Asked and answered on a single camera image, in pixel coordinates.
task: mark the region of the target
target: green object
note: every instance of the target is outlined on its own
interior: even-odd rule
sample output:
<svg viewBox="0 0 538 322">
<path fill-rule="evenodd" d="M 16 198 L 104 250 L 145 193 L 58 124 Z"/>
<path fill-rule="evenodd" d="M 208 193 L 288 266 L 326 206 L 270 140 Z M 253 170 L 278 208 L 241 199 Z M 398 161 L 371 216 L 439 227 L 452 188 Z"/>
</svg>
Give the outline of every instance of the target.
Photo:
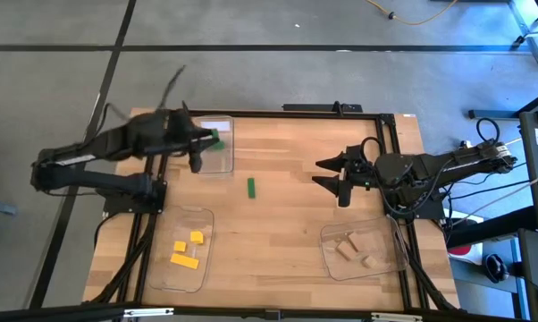
<svg viewBox="0 0 538 322">
<path fill-rule="evenodd" d="M 248 178 L 248 195 L 250 199 L 255 198 L 255 179 Z"/>
<path fill-rule="evenodd" d="M 214 139 L 219 139 L 219 132 L 217 131 L 217 129 L 212 129 L 212 136 L 214 137 Z M 212 150 L 222 150 L 225 148 L 225 143 L 223 143 L 222 140 L 220 140 L 219 142 L 215 143 L 213 146 L 210 147 L 210 149 Z"/>
</svg>

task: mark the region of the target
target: concrete floor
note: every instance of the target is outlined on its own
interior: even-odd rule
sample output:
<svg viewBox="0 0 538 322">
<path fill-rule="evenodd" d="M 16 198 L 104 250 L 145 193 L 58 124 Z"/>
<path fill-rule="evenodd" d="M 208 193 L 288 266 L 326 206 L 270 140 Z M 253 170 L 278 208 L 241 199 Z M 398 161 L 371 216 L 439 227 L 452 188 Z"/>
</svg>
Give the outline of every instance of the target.
<svg viewBox="0 0 538 322">
<path fill-rule="evenodd" d="M 126 3 L 0 1 L 0 43 L 112 44 Z M 428 0 L 382 4 L 411 21 L 446 5 Z M 409 27 L 388 21 L 360 0 L 342 5 L 324 0 L 146 0 L 137 4 L 126 43 L 509 45 L 518 34 L 506 4 L 459 3 L 436 21 Z M 42 148 L 82 139 L 108 59 L 107 53 L 0 53 L 0 200 L 19 208 L 15 217 L 0 215 L 0 309 L 26 305 L 59 206 L 58 198 L 29 185 L 29 165 Z M 467 109 L 515 110 L 538 96 L 538 67 L 528 53 L 125 53 L 108 100 L 124 113 L 155 106 L 182 64 L 188 68 L 172 93 L 171 108 L 182 99 L 190 108 L 228 109 L 359 103 L 371 113 L 416 114 L 430 153 L 450 150 L 461 140 L 480 140 L 475 122 L 465 117 Z M 107 126 L 118 123 L 110 115 Z M 517 123 L 501 122 L 500 127 L 502 140 L 519 136 Z M 520 143 L 510 147 L 525 160 Z M 113 165 L 91 168 L 112 172 Z M 522 167 L 494 175 L 477 188 L 458 184 L 453 193 L 525 178 Z M 468 213 L 505 191 L 459 200 L 454 208 Z M 480 215 L 499 216 L 530 204 L 529 192 L 521 193 L 522 199 L 509 199 Z M 101 207 L 97 197 L 77 202 L 46 305 L 80 302 Z M 460 301 L 470 307 L 461 287 Z M 506 293 L 492 296 L 510 301 Z"/>
</svg>

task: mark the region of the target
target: wooden tabletop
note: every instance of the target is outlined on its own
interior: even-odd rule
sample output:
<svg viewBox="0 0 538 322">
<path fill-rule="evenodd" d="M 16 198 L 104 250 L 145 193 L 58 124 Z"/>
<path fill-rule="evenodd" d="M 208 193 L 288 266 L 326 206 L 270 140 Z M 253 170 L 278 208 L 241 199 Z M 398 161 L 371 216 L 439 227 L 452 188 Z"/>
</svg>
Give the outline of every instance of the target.
<svg viewBox="0 0 538 322">
<path fill-rule="evenodd" d="M 134 109 L 133 114 L 149 112 Z M 395 115 L 402 153 L 423 152 L 416 118 Z M 163 239 L 154 239 L 143 303 L 164 306 L 402 310 L 398 274 L 335 281 L 329 277 L 320 249 L 326 225 L 383 216 L 377 190 L 352 191 L 349 208 L 338 208 L 336 198 L 311 181 L 312 175 L 334 175 L 315 161 L 334 157 L 348 145 L 375 136 L 372 121 L 235 118 L 235 162 L 231 175 L 212 178 L 192 174 L 187 160 L 170 158 L 166 205 L 156 227 L 180 215 L 179 206 L 213 213 L 212 243 L 206 277 L 196 292 L 156 288 L 164 280 Z M 366 145 L 369 159 L 378 156 Z M 143 171 L 144 160 L 129 159 L 116 173 Z M 256 198 L 248 198 L 248 178 L 255 178 Z M 118 215 L 100 230 L 84 300 L 98 295 L 124 260 L 132 215 Z M 431 221 L 416 220 L 422 264 L 436 287 L 452 304 L 458 297 L 444 240 Z M 132 274 L 129 298 L 137 274 Z M 413 273 L 408 269 L 413 303 L 418 305 Z"/>
</svg>

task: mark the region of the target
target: black metal frame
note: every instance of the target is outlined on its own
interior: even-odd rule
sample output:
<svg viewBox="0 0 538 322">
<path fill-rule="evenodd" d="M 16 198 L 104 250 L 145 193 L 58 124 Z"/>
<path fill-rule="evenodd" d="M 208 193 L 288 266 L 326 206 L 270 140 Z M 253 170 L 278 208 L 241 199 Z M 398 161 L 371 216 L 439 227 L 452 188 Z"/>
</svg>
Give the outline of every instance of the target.
<svg viewBox="0 0 538 322">
<path fill-rule="evenodd" d="M 88 127 L 85 133 L 85 140 L 89 140 L 96 132 L 98 122 L 103 112 L 103 106 L 105 104 L 108 91 L 110 89 L 113 76 L 118 64 L 120 54 L 123 52 L 218 52 L 218 51 L 234 51 L 234 52 L 250 52 L 250 51 L 326 51 L 326 52 L 529 52 L 533 47 L 528 46 L 369 46 L 369 45 L 124 45 L 124 39 L 126 37 L 130 21 L 134 13 L 137 0 L 128 0 L 126 11 L 122 18 L 122 23 L 118 31 L 118 35 L 114 44 L 0 44 L 0 52 L 109 52 L 111 53 L 108 65 L 106 66 L 105 74 L 100 85 L 98 99 L 95 103 L 93 113 L 88 122 Z M 193 115 L 211 114 L 216 111 L 192 111 Z M 289 117 L 289 118 L 338 118 L 338 115 L 334 113 L 303 113 L 303 112 L 230 112 L 223 111 L 226 114 L 232 114 L 235 117 Z M 398 136 L 396 135 L 395 124 L 393 123 L 392 114 L 352 114 L 344 113 L 342 119 L 359 119 L 359 120 L 374 120 L 377 128 L 377 136 L 384 141 L 382 124 L 386 123 L 389 126 L 390 134 L 392 137 L 392 149 L 395 152 L 399 152 Z M 159 165 L 157 178 L 163 179 L 165 172 L 165 164 L 167 162 L 167 156 L 162 156 Z M 145 165 L 145 173 L 151 174 L 154 158 L 149 157 Z M 84 168 L 84 164 L 78 165 L 78 168 Z M 70 187 L 68 194 L 70 196 L 65 197 L 61 203 L 57 218 L 55 219 L 55 229 L 53 235 L 50 237 L 49 246 L 46 252 L 46 256 L 41 263 L 40 273 L 38 279 L 33 287 L 31 299 L 29 301 L 30 309 L 39 309 L 43 306 L 43 301 L 46 296 L 47 288 L 51 280 L 51 276 L 55 269 L 56 259 L 63 244 L 63 237 L 66 232 L 68 223 L 70 222 L 70 216 L 76 197 L 72 196 L 78 191 L 77 187 Z M 127 256 L 130 255 L 139 238 L 140 226 L 142 223 L 143 214 L 137 213 L 134 215 L 133 224 L 130 230 L 130 241 L 127 248 Z M 407 225 L 408 235 L 410 239 L 410 246 L 412 250 L 411 256 L 416 257 L 419 261 L 419 251 L 417 247 L 416 232 L 413 225 Z M 142 290 L 145 283 L 145 274 L 147 270 L 147 262 L 149 260 L 149 246 L 144 250 L 141 255 L 141 269 L 139 270 L 138 281 L 135 291 L 135 301 L 139 302 L 142 297 Z M 402 291 L 402 300 L 405 309 L 411 308 L 411 300 L 409 294 L 408 276 L 405 272 L 399 274 L 400 286 Z M 129 276 L 124 279 L 118 288 L 117 301 L 125 301 L 126 290 L 128 289 Z M 420 304 L 422 308 L 428 308 L 427 296 L 422 285 L 418 284 L 418 291 L 420 295 Z M 198 309 L 204 314 L 207 312 L 222 312 L 222 309 Z M 248 311 L 254 310 L 243 309 L 240 310 L 247 315 Z M 298 315 L 288 311 L 288 317 L 291 315 L 295 317 L 307 317 L 313 316 L 307 314 L 308 311 L 298 310 Z M 327 311 L 315 311 L 316 316 L 319 318 L 361 318 L 363 312 L 339 312 L 333 313 Z M 196 309 L 188 309 L 188 314 L 196 314 Z"/>
<path fill-rule="evenodd" d="M 519 28 L 521 29 L 521 33 L 524 35 L 528 34 L 529 29 L 527 28 L 527 25 L 525 24 L 523 17 L 519 13 L 519 10 L 516 8 L 516 5 L 511 0 L 509 0 L 509 8 L 511 9 L 511 12 L 513 13 L 514 18 L 516 19 L 517 24 L 519 25 Z M 518 41 L 519 41 L 519 38 L 516 40 L 516 43 L 514 46 L 518 46 Z M 537 65 L 538 65 L 538 46 L 535 44 L 535 41 L 533 40 L 533 38 L 529 38 L 527 40 L 527 43 L 529 44 L 529 50 L 533 54 L 535 61 L 537 62 Z M 517 111 L 477 109 L 477 110 L 467 111 L 467 116 L 470 119 L 479 119 L 479 118 L 487 117 L 487 118 L 498 119 L 498 120 L 518 120 L 519 114 L 522 112 L 537 112 L 537 111 L 538 111 L 538 97 Z"/>
<path fill-rule="evenodd" d="M 334 119 L 334 120 L 362 120 L 362 121 L 370 121 L 374 122 L 375 128 L 376 128 L 376 135 L 379 138 L 379 140 L 382 143 L 382 153 L 386 153 L 386 139 L 384 137 L 383 128 L 384 126 L 387 126 L 390 132 L 390 139 L 391 139 L 391 145 L 392 150 L 394 152 L 399 152 L 399 141 L 398 141 L 398 135 L 396 132 L 396 123 L 394 121 L 394 115 L 393 114 L 363 114 L 363 113 L 352 113 L 352 112 L 293 112 L 293 111 L 283 111 L 283 112 L 266 112 L 266 111 L 226 111 L 226 110 L 196 110 L 196 111 L 190 111 L 190 114 L 192 116 L 202 116 L 202 115 L 211 115 L 211 114 L 224 114 L 231 117 L 248 117 L 248 118 L 300 118 L 300 119 Z M 157 171 L 157 179 L 163 180 L 165 175 L 165 169 L 167 164 L 168 156 L 161 156 L 160 165 L 158 166 Z M 154 163 L 154 159 L 152 157 L 149 157 L 147 159 L 146 165 L 145 165 L 145 172 L 151 174 L 152 172 L 152 166 Z M 153 237 L 154 235 L 154 228 L 156 223 L 156 216 L 157 214 L 150 214 L 148 221 L 151 223 L 148 223 L 149 225 L 152 225 L 150 228 L 150 233 Z M 131 255 L 133 249 L 138 244 L 138 237 L 139 237 L 139 229 L 141 224 L 141 219 L 143 215 L 142 214 L 135 214 L 134 220 L 132 223 L 132 227 L 130 230 L 130 238 L 128 242 L 128 249 L 127 249 L 127 255 Z M 414 229 L 413 225 L 407 225 L 408 229 L 408 238 L 410 242 L 410 249 L 412 250 L 411 254 L 409 256 L 414 257 L 418 262 L 420 262 L 420 252 L 417 245 L 417 239 L 416 239 L 416 231 Z M 140 265 L 139 265 L 139 271 L 138 271 L 138 277 L 136 281 L 135 286 L 135 293 L 134 293 L 134 303 L 141 303 L 142 300 L 142 294 L 144 290 L 144 285 L 146 282 L 146 275 L 147 275 L 147 268 L 149 265 L 149 258 L 150 258 L 150 250 L 151 250 L 151 243 L 149 243 L 146 248 L 143 250 L 142 255 L 140 256 Z M 117 301 L 122 302 L 126 301 L 126 290 L 128 288 L 128 283 L 130 279 L 130 272 L 127 273 L 125 278 L 123 279 L 123 282 L 120 284 L 118 289 L 118 297 Z M 404 310 L 413 309 L 412 303 L 411 303 L 411 297 L 410 297 L 410 290 L 409 290 L 409 284 L 408 284 L 408 275 L 405 271 L 399 272 L 399 284 L 400 284 L 400 290 L 402 295 L 402 302 L 404 306 Z M 416 277 L 416 285 L 418 289 L 418 296 L 420 299 L 420 307 L 421 309 L 429 309 L 428 300 L 427 300 L 427 293 L 420 283 L 420 281 Z M 195 310 L 192 310 L 195 314 L 195 312 L 199 312 L 202 308 L 196 308 Z M 239 309 L 228 309 L 231 312 L 239 311 Z M 203 308 L 204 312 L 212 311 L 209 308 Z M 282 313 L 279 310 L 276 310 L 277 314 L 280 316 Z M 224 315 L 223 309 L 216 309 L 215 312 L 219 312 L 220 315 Z M 250 309 L 244 309 L 239 314 L 240 316 L 248 316 L 248 313 L 250 312 Z M 322 318 L 323 312 L 321 310 L 303 310 L 303 316 L 312 316 L 315 318 Z M 337 318 L 353 318 L 355 315 L 353 314 L 346 314 L 343 312 L 339 312 Z"/>
</svg>

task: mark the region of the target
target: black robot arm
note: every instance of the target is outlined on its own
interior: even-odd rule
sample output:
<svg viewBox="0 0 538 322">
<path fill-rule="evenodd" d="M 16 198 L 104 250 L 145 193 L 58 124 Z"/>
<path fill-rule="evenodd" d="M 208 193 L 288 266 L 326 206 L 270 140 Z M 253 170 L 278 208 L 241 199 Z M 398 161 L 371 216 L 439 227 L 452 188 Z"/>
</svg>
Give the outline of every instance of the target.
<svg viewBox="0 0 538 322">
<path fill-rule="evenodd" d="M 185 104 L 178 110 L 157 109 L 153 113 L 134 116 L 124 125 L 104 131 L 84 143 L 41 150 L 38 160 L 32 164 L 30 183 L 38 191 L 47 193 L 71 185 L 95 188 L 107 201 L 111 196 L 122 199 L 125 206 L 120 210 L 147 212 L 160 208 L 156 201 L 165 192 L 164 184 L 153 181 L 150 174 L 103 174 L 84 171 L 75 165 L 99 159 L 119 161 L 162 154 L 189 155 L 189 167 L 196 173 L 202 164 L 200 153 L 217 142 L 219 139 L 213 137 L 211 130 L 194 125 Z M 107 202 L 105 211 L 117 204 Z M 154 206 L 140 208 L 149 204 Z"/>
<path fill-rule="evenodd" d="M 370 139 L 347 147 L 334 158 L 316 162 L 327 170 L 339 173 L 344 170 L 342 178 L 314 176 L 313 181 L 334 193 L 339 207 L 350 204 L 354 186 L 381 189 L 387 206 L 397 218 L 412 217 L 426 199 L 438 197 L 441 187 L 473 174 L 508 173 L 517 161 L 503 143 L 487 140 L 472 148 L 438 156 L 384 154 L 372 164 L 363 152 L 367 140 Z"/>
</svg>

